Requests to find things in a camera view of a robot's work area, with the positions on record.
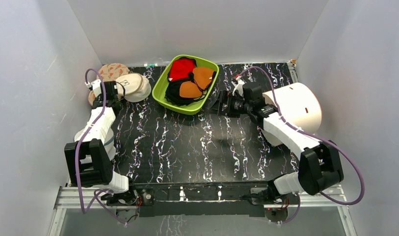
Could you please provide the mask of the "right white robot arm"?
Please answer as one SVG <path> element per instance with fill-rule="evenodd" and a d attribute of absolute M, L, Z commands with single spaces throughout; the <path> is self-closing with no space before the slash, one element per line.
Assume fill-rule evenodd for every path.
<path fill-rule="evenodd" d="M 289 193 L 315 195 L 344 179 L 339 152 L 329 141 L 313 138 L 322 113 L 313 92 L 302 83 L 263 92 L 257 82 L 222 90 L 210 112 L 239 118 L 248 115 L 274 146 L 285 145 L 298 158 L 296 172 L 268 182 L 268 199 L 279 204 Z"/>

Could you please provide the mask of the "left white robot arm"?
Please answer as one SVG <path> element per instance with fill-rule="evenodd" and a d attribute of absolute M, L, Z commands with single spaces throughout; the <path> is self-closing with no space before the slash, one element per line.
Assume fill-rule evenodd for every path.
<path fill-rule="evenodd" d="M 82 187 L 110 189 L 119 193 L 125 204 L 131 205 L 136 202 L 138 192 L 129 186 L 127 177 L 113 170 L 112 165 L 114 138 L 111 126 L 120 110 L 117 86 L 99 79 L 88 86 L 96 96 L 90 118 L 85 128 L 76 134 L 74 142 L 64 147 L 71 184 L 77 187 L 80 180 Z"/>

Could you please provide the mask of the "white mesh laundry bag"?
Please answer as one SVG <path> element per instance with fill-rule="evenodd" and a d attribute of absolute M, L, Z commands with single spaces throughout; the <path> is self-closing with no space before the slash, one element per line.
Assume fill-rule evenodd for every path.
<path fill-rule="evenodd" d="M 74 136 L 74 142 L 77 142 L 81 136 L 81 134 L 84 132 L 84 129 L 81 129 L 80 131 L 78 131 L 75 136 Z M 104 148 L 108 154 L 109 159 L 112 161 L 115 157 L 115 153 L 116 153 L 116 148 L 115 148 L 115 136 L 114 136 L 114 132 L 113 130 L 110 128 L 108 130 L 108 133 L 106 135 L 106 139 L 104 142 Z"/>

